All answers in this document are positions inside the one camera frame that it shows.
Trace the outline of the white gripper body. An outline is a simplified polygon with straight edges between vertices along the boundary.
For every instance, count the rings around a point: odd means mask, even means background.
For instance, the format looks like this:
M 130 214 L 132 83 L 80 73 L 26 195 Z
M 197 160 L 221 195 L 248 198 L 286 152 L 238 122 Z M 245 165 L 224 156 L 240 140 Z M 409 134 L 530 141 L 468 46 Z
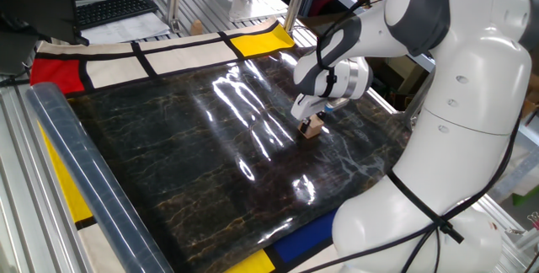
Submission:
M 327 103 L 327 98 L 299 94 L 291 107 L 291 114 L 297 120 L 305 120 L 307 117 L 323 111 Z

